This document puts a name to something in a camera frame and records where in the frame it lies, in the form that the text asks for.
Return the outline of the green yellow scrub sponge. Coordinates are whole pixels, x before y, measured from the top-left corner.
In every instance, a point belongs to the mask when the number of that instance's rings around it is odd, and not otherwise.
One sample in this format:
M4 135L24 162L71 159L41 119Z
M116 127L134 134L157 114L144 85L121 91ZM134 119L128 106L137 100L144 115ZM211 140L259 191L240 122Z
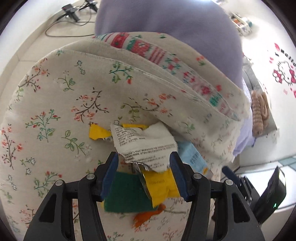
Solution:
M104 210L112 213L139 213L156 210L137 175L116 172Z

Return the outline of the yellow white torn wrapper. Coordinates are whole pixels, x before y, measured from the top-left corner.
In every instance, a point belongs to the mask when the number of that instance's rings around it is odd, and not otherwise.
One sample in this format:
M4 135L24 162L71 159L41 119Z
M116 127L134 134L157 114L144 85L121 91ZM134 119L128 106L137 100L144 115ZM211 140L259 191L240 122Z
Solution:
M170 155L178 147L162 122L150 126L111 125L109 130L92 124L89 137L93 140L112 140L124 161L139 167L153 207L168 198L180 197L170 169Z

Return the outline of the light blue brown carton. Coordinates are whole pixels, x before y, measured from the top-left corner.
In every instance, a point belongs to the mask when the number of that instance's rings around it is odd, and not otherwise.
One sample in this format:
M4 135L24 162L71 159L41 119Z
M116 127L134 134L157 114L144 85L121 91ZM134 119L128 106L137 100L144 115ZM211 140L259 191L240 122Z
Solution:
M211 180L213 173L195 146L191 142L177 142L177 145L182 162L190 165L195 173L201 173Z

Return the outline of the orange red wrapper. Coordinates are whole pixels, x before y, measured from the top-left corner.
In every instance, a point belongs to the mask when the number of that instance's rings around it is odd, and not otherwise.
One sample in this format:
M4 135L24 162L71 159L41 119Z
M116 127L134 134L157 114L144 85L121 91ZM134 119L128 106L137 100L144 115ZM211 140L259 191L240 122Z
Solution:
M156 210L138 213L133 219L133 227L138 228L152 216L159 215L166 209L165 204L160 204Z

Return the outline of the floral beige bed cover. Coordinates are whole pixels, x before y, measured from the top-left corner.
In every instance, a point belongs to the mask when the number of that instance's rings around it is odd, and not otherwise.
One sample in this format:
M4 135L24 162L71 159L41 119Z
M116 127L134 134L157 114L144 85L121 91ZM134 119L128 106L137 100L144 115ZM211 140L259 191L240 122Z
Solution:
M4 114L4 215L23 240L57 180L80 180L106 161L114 145L92 140L93 124L162 122L194 144L218 180L250 118L247 91L172 36L109 33L66 45L34 64Z

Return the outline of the purple blanket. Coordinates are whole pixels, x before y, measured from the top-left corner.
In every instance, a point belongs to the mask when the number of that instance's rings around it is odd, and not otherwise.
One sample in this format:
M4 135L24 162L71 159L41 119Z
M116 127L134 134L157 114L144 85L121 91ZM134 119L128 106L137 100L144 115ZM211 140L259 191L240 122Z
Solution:
M196 144L207 161L229 161L252 138L238 32L212 1L101 1L95 35L102 45L111 116L136 103Z

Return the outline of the white shelf with items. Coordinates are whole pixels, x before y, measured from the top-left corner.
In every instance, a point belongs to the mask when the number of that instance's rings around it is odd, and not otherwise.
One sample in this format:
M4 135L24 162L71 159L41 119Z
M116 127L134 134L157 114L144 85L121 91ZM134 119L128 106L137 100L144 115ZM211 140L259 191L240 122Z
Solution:
M235 13L229 13L229 18L234 24L236 30L238 31L240 36L247 36L252 33L251 22L248 20L244 20L239 15Z

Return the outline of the black device on floor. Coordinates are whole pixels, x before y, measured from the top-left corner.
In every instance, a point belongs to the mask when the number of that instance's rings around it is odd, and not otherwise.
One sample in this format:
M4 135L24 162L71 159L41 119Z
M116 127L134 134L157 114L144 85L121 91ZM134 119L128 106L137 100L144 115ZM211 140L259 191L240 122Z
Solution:
M80 21L79 17L75 13L77 11L77 9L72 4L64 5L62 7L62 10L64 11L64 14L61 16L61 18L69 16L75 22Z

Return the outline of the hello kitty wall sticker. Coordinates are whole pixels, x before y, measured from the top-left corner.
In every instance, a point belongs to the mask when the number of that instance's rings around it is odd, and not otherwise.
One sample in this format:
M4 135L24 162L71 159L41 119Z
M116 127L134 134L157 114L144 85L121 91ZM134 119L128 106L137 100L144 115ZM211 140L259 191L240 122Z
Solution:
M291 93L295 98L295 58L279 44L274 43L269 63L274 81L284 88L284 94Z

